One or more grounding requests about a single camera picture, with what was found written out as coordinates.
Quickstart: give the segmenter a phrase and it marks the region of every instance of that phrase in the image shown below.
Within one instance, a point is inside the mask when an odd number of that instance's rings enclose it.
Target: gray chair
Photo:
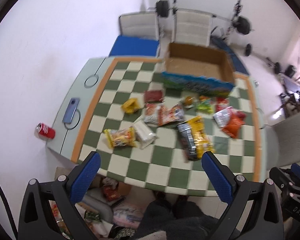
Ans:
[[[300,162],[300,112],[265,131],[267,170]]]

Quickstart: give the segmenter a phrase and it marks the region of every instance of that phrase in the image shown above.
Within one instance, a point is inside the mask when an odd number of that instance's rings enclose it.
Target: chair backrest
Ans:
[[[272,126],[279,144],[277,167],[300,162],[300,112]]]
[[[156,12],[122,14],[119,17],[121,35],[158,41],[159,24]]]
[[[178,9],[174,24],[174,41],[209,46],[212,25],[211,14],[189,9]]]

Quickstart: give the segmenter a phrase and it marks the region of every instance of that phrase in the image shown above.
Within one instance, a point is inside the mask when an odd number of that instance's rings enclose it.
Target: orange snack bag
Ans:
[[[231,114],[228,124],[221,130],[227,135],[229,135],[231,138],[237,139],[239,129],[244,124],[245,122],[242,121],[236,114]]]

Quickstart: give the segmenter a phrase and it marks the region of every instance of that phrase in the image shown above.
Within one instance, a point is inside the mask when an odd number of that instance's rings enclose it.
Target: circular black outline on table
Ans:
[[[65,126],[65,128],[66,128],[67,130],[73,130],[74,128],[76,128],[76,127],[78,126],[78,124],[79,124],[79,122],[80,122],[80,119],[81,119],[81,113],[80,113],[80,111],[79,111],[78,109],[76,109],[75,111],[79,113],[79,121],[78,121],[77,124],[76,124],[74,127],[72,127],[72,128],[68,128],[68,127],[66,126],[66,123],[63,123],[64,126]]]
[[[88,85],[86,85],[86,82],[87,82],[87,80],[88,80],[89,78],[91,78],[91,77],[96,77],[96,78],[97,78],[97,81],[96,81],[92,86],[88,86]],[[85,87],[85,88],[92,88],[95,84],[98,83],[98,81],[99,81],[99,75],[98,75],[98,74],[94,74],[94,75],[88,76],[87,79],[86,79],[85,82],[84,82],[84,87]]]

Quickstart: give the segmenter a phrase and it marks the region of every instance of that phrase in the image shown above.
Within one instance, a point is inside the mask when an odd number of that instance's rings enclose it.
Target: smartphone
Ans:
[[[71,98],[65,115],[63,116],[62,122],[63,123],[71,123],[74,117],[74,112],[77,109],[79,104],[80,98]]]

